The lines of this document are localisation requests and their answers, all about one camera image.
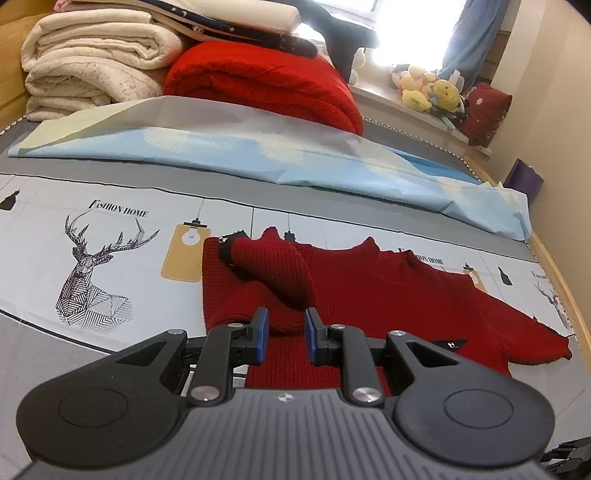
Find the bright red folded quilt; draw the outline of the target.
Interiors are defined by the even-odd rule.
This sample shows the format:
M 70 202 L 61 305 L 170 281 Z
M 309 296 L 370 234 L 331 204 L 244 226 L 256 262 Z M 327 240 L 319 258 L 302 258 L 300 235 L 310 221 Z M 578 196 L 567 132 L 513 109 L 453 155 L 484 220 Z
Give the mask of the bright red folded quilt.
M 169 69 L 163 93 L 266 110 L 363 134 L 348 84 L 324 58 L 238 42 L 204 42 Z

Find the purple box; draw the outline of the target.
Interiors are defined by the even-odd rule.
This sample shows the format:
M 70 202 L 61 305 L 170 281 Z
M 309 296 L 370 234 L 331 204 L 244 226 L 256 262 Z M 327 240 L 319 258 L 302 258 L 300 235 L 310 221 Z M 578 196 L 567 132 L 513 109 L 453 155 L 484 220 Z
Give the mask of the purple box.
M 504 186 L 519 191 L 527 196 L 531 205 L 537 198 L 544 184 L 543 177 L 530 165 L 517 158 L 508 173 Z

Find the dark teal garment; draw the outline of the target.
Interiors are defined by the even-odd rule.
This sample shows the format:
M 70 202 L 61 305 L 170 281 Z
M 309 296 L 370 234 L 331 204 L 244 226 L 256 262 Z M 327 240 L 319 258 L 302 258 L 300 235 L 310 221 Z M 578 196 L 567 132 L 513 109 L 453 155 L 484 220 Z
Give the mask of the dark teal garment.
M 335 18 L 315 1 L 291 1 L 300 12 L 301 21 L 321 33 L 327 45 L 332 65 L 346 82 L 351 77 L 353 57 L 360 48 L 376 48 L 378 37 L 374 30 Z

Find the printed grey white bedsheet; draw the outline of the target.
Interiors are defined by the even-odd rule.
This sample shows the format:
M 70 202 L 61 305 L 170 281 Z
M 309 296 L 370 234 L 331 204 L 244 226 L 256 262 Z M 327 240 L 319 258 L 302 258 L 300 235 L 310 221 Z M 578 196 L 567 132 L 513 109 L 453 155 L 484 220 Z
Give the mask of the printed grey white bedsheet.
M 236 232 L 256 240 L 270 227 L 325 250 L 373 238 L 383 251 L 411 251 L 567 338 L 532 262 L 381 227 L 355 208 L 375 200 L 397 212 L 401 203 L 158 164 L 13 158 L 10 149 L 17 171 L 1 178 L 1 306 L 72 342 L 116 352 L 168 329 L 207 334 L 204 241 Z M 459 232 L 524 243 L 415 209 Z

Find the cream folded blanket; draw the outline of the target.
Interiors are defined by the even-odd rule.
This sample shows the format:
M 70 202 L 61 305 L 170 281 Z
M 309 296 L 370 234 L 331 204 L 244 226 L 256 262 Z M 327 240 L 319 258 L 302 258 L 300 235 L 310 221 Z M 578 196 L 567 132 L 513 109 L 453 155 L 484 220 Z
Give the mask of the cream folded blanket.
M 23 42 L 26 118 L 160 96 L 168 68 L 187 42 L 145 11 L 99 8 L 50 14 Z

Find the light blue folded sheet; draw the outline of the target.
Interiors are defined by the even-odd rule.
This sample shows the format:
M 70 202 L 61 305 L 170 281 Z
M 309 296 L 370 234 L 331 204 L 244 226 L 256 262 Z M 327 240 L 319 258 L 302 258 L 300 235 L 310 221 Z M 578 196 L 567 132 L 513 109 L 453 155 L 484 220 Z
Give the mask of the light blue folded sheet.
M 163 96 L 42 122 L 13 158 L 127 161 L 393 201 L 517 241 L 532 235 L 525 194 L 322 124 L 245 106 Z

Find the yellow plush toy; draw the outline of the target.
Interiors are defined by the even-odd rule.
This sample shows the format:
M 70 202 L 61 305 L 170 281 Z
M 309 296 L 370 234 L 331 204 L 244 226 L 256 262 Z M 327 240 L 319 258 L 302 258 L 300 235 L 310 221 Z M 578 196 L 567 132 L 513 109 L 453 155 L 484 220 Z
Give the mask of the yellow plush toy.
M 466 115 L 462 96 L 464 78 L 455 70 L 450 80 L 412 64 L 402 64 L 391 70 L 391 78 L 408 108 L 440 118 L 461 118 Z

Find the dark red cushion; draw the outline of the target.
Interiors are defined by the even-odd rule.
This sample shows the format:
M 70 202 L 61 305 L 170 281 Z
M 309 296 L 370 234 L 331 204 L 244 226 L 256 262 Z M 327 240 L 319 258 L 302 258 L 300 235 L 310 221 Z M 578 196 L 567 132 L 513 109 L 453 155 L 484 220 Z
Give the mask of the dark red cushion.
M 506 118 L 513 96 L 480 82 L 467 93 L 466 118 L 460 131 L 470 146 L 488 147 Z

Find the dark red knit sweater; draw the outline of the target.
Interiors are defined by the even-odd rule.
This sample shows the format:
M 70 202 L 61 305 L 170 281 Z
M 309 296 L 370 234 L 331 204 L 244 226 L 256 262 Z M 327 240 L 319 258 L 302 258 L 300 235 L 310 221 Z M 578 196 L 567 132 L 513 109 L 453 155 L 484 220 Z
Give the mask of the dark red knit sweater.
M 479 290 L 468 275 L 437 270 L 411 251 L 383 251 L 373 238 L 346 250 L 283 240 L 273 227 L 256 240 L 243 232 L 208 238 L 201 284 L 207 329 L 269 311 L 266 361 L 249 368 L 249 388 L 339 386 L 337 369 L 308 360 L 308 307 L 327 325 L 380 339 L 403 330 L 504 375 L 512 363 L 572 357 L 567 338 Z

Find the blue curtain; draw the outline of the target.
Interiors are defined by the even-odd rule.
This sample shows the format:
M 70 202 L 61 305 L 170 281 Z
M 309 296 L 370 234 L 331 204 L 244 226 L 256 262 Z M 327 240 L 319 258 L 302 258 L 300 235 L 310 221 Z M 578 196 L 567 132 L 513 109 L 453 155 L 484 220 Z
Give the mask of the blue curtain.
M 468 0 L 455 25 L 438 76 L 452 81 L 459 73 L 464 79 L 461 92 L 470 89 L 480 77 L 489 53 L 498 38 L 506 46 L 510 33 L 502 29 L 508 0 Z

